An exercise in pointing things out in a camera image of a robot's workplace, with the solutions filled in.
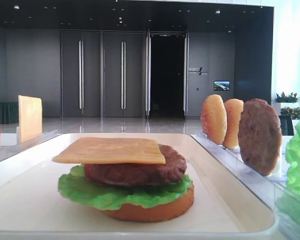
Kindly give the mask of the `green skirted table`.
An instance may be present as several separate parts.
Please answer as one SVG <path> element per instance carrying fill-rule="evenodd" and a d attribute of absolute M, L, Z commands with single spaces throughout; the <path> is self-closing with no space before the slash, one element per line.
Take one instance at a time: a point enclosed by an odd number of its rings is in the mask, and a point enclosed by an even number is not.
<path fill-rule="evenodd" d="M 0 102 L 0 124 L 16 124 L 18 122 L 18 102 Z"/>

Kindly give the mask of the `standing bun half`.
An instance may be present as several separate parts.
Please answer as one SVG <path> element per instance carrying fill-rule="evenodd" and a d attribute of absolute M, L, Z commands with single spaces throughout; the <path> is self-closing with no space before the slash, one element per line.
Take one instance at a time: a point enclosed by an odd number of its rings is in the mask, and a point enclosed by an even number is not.
<path fill-rule="evenodd" d="M 223 146 L 228 149 L 235 149 L 239 145 L 238 132 L 241 119 L 241 112 L 244 109 L 244 102 L 237 98 L 229 99 L 225 102 L 227 117 L 227 130 L 223 141 Z"/>
<path fill-rule="evenodd" d="M 223 99 L 218 94 L 208 96 L 201 110 L 202 130 L 207 137 L 222 145 L 227 132 L 227 113 Z"/>

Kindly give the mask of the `orange cheese slice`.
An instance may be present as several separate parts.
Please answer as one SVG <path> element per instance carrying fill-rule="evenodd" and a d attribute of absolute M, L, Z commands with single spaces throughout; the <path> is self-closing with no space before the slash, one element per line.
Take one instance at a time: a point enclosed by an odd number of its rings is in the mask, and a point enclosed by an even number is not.
<path fill-rule="evenodd" d="M 19 142 L 42 134 L 43 108 L 39 97 L 18 96 Z"/>
<path fill-rule="evenodd" d="M 65 164 L 165 164 L 156 140 L 81 137 L 52 159 Z"/>

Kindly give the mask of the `cream rectangular tray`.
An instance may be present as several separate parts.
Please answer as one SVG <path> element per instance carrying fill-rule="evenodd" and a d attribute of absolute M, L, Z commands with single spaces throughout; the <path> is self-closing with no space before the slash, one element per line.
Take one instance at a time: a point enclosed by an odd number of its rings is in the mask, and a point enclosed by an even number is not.
<path fill-rule="evenodd" d="M 194 204 L 159 223 L 123 222 L 63 198 L 58 179 L 71 166 L 52 161 L 82 133 L 56 136 L 0 162 L 0 240 L 272 240 L 279 217 L 248 188 L 263 178 L 240 180 L 208 150 L 178 133 L 139 133 L 175 148 L 187 161 Z"/>

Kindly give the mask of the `potted flower plants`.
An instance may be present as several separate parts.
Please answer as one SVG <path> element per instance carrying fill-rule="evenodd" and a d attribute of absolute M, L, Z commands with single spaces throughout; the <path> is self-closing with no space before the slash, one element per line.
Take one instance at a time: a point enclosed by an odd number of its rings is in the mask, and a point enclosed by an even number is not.
<path fill-rule="evenodd" d="M 274 106 L 281 116 L 290 116 L 292 120 L 300 120 L 300 97 L 296 92 L 276 94 Z"/>

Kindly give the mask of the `inner standing bun half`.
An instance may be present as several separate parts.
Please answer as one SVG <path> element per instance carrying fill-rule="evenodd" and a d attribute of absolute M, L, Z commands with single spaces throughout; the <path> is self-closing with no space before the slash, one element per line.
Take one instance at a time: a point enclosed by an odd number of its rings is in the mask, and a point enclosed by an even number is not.
<path fill-rule="evenodd" d="M 244 102 L 237 98 L 229 99 L 225 102 L 227 117 L 227 130 L 223 141 L 223 146 L 228 149 L 235 149 L 239 145 L 238 132 L 241 119 L 241 112 L 244 109 Z"/>

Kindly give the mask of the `stacked green lettuce leaf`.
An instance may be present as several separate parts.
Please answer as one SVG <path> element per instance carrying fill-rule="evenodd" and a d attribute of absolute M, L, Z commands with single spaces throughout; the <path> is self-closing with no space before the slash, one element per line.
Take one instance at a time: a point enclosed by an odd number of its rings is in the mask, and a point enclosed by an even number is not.
<path fill-rule="evenodd" d="M 66 199 L 98 210 L 119 210 L 124 204 L 145 209 L 171 203 L 193 187 L 185 175 L 181 181 L 161 186 L 105 186 L 86 178 L 84 166 L 76 165 L 58 179 L 58 192 Z"/>

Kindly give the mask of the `standing orange cheese slice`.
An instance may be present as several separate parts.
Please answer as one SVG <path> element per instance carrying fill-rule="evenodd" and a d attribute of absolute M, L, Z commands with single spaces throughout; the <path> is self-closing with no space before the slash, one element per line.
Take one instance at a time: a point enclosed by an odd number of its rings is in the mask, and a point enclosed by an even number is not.
<path fill-rule="evenodd" d="M 18 96 L 19 142 L 42 134 L 43 108 L 39 97 Z"/>

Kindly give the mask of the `left long clear rail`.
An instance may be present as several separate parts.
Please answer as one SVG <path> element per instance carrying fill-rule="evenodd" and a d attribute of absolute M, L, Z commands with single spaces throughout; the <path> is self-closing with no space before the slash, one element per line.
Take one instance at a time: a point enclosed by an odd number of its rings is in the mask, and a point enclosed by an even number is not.
<path fill-rule="evenodd" d="M 54 130 L 54 131 L 50 131 L 50 132 L 45 132 L 35 138 L 32 138 L 30 140 L 27 140 L 25 142 L 22 142 L 22 143 L 19 143 L 16 145 L 3 146 L 0 148 L 0 162 L 2 162 L 14 155 L 22 153 L 27 149 L 30 149 L 39 144 L 42 144 L 52 138 L 55 138 L 58 135 L 60 135 L 58 130 Z"/>

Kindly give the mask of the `bottom bread slice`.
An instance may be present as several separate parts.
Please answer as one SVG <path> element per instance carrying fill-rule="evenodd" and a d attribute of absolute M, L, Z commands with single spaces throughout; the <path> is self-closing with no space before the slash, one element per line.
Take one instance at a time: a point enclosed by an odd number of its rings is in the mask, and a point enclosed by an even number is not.
<path fill-rule="evenodd" d="M 169 221 L 185 214 L 193 205 L 194 199 L 194 187 L 191 186 L 184 195 L 166 204 L 143 208 L 142 206 L 126 203 L 118 210 L 102 210 L 101 213 L 119 221 L 158 223 Z"/>

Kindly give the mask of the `stacked brown meat patty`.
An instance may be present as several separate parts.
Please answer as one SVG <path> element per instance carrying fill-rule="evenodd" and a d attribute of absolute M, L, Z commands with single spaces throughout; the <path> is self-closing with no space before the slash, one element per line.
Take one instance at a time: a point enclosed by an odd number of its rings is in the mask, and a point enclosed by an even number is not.
<path fill-rule="evenodd" d="M 121 187 L 161 186 L 182 180 L 187 165 L 185 158 L 173 147 L 160 144 L 160 152 L 165 158 L 164 164 L 103 164 L 106 185 Z"/>

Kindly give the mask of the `standing brown meat patty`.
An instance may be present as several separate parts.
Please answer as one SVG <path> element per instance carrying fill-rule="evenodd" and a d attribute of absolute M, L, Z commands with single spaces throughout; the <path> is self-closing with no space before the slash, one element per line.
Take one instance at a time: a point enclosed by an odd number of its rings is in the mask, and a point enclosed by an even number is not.
<path fill-rule="evenodd" d="M 276 167 L 282 145 L 282 131 L 276 110 L 267 101 L 254 98 L 243 104 L 238 129 L 243 162 L 262 176 Z"/>

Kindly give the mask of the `wall mounted screen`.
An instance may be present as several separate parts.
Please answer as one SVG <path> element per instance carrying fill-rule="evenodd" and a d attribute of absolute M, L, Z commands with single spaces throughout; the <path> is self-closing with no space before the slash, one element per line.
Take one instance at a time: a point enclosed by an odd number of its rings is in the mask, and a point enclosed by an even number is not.
<path fill-rule="evenodd" d="M 214 91 L 229 91 L 230 90 L 230 81 L 217 81 L 213 82 Z"/>

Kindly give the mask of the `long clear rail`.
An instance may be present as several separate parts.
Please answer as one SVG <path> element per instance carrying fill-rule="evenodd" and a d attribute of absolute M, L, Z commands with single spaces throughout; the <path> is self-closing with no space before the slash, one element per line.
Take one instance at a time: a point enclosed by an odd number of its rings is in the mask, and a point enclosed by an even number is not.
<path fill-rule="evenodd" d="M 22 143 L 19 143 L 16 145 L 3 146 L 0 148 L 0 162 L 2 162 L 14 155 L 22 153 L 27 149 L 30 149 L 39 144 L 42 144 L 52 138 L 55 138 L 58 135 L 60 135 L 58 130 L 54 130 L 54 131 L 50 131 L 50 132 L 45 132 L 35 138 L 32 138 L 30 140 L 27 140 L 25 142 L 22 142 Z"/>
<path fill-rule="evenodd" d="M 191 136 L 274 210 L 281 239 L 300 240 L 300 196 L 286 186 L 283 177 L 263 177 L 241 161 L 238 150 L 218 146 L 200 132 Z"/>

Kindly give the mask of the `stacked red tomato slice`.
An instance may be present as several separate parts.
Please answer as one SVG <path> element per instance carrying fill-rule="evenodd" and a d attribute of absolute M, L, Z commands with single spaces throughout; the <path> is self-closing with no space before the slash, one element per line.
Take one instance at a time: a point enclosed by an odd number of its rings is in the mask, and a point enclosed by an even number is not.
<path fill-rule="evenodd" d="M 85 164 L 84 165 L 84 174 L 85 177 L 96 184 L 107 185 L 104 181 L 105 173 L 104 170 L 107 170 L 107 165 L 103 164 Z"/>

